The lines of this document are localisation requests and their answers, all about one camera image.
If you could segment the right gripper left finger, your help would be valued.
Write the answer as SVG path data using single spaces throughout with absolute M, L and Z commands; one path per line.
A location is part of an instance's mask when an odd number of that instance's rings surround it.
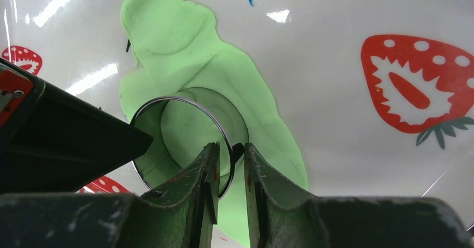
M 163 184 L 131 193 L 1 196 L 2 247 L 210 247 L 217 222 L 217 143 Z

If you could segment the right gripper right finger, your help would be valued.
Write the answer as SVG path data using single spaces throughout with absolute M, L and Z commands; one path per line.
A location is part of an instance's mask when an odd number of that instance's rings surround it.
M 449 205 L 436 198 L 318 197 L 245 145 L 251 247 L 472 247 Z

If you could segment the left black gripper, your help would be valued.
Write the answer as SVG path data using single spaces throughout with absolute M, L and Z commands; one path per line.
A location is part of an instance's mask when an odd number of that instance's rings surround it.
M 75 192 L 153 138 L 1 60 L 1 192 Z

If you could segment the metal ring cutter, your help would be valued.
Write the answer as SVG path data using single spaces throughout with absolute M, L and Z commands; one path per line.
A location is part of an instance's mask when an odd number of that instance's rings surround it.
M 131 125 L 153 137 L 147 152 L 132 163 L 144 184 L 153 189 L 177 176 L 209 143 L 219 146 L 219 197 L 230 188 L 241 158 L 240 145 L 249 140 L 244 118 L 222 94 L 193 87 L 143 104 Z

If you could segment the green dough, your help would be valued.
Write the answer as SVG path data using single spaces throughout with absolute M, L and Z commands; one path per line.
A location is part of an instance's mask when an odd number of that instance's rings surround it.
M 147 101 L 202 87 L 229 99 L 244 118 L 249 140 L 291 181 L 308 187 L 304 160 L 251 58 L 222 41 L 214 13 L 186 0 L 125 0 L 121 22 L 136 67 L 121 80 L 127 118 Z

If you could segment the white strawberry tray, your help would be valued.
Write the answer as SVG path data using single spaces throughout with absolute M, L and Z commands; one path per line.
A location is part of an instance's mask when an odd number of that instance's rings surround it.
M 126 121 L 121 78 L 135 66 L 120 22 L 124 0 L 1 0 L 1 53 Z M 318 196 L 422 196 L 473 228 L 473 126 L 455 136 L 388 125 L 361 63 L 374 35 L 437 40 L 473 55 L 473 0 L 188 0 L 209 8 L 217 33 L 248 54 L 276 99 Z

